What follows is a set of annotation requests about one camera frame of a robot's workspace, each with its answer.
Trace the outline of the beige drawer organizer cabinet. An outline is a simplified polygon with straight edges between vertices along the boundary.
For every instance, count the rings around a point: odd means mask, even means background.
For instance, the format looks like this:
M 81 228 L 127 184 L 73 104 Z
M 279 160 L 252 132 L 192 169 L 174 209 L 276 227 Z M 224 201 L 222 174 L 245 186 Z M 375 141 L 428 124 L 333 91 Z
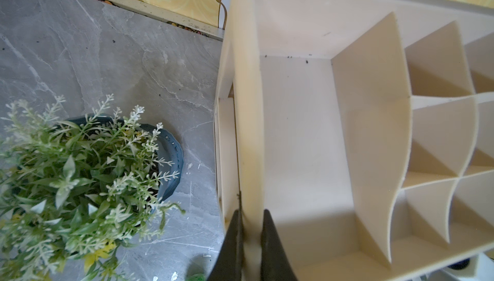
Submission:
M 217 195 L 261 279 L 270 211 L 299 280 L 409 280 L 493 248 L 493 10 L 231 0 Z

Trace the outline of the green roll upper left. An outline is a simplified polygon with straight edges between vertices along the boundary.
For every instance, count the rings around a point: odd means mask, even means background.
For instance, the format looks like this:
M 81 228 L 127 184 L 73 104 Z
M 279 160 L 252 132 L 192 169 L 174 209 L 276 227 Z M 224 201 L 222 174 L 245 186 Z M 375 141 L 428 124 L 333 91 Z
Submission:
M 193 274 L 185 279 L 185 281 L 206 281 L 207 278 L 203 273 Z

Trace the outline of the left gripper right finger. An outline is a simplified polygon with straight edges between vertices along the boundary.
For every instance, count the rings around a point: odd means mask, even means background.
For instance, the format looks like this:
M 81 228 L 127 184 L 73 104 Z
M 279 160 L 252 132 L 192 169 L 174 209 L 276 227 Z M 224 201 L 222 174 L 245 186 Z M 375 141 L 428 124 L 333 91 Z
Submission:
M 264 211 L 261 233 L 261 280 L 297 281 L 269 210 Z

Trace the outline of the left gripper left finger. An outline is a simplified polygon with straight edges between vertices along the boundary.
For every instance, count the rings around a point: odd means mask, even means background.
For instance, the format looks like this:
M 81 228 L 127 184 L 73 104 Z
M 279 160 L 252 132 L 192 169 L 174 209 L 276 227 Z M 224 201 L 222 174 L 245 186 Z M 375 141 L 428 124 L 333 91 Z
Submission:
M 208 281 L 241 281 L 244 259 L 243 218 L 237 209 L 227 229 L 217 261 Z

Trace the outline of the potted green plant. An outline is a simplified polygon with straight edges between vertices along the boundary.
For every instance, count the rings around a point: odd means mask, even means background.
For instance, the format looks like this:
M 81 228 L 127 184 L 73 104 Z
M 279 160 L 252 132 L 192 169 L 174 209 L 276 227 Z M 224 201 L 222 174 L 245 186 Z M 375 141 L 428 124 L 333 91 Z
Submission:
M 179 181 L 176 145 L 162 124 L 141 122 L 144 107 L 106 115 L 108 95 L 92 114 L 62 120 L 64 97 L 43 112 L 10 103 L 1 139 L 1 279 L 50 280 L 69 262 L 85 280 L 132 280 L 117 251 L 134 238 L 162 235 L 167 201 Z

